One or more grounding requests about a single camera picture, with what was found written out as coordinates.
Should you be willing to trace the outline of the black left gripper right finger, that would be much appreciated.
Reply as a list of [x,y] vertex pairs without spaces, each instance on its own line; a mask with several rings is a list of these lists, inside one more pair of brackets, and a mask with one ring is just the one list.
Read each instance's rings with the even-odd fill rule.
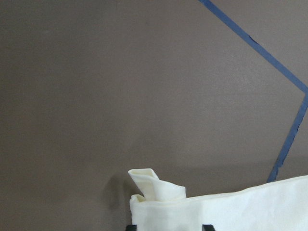
[[212,224],[203,224],[202,231],[215,231],[215,228]]

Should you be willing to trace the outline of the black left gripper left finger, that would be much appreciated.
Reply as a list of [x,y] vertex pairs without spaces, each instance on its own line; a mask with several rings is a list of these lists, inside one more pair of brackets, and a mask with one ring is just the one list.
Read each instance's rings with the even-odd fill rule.
[[138,227],[137,225],[127,225],[126,226],[126,231],[137,231],[138,230]]

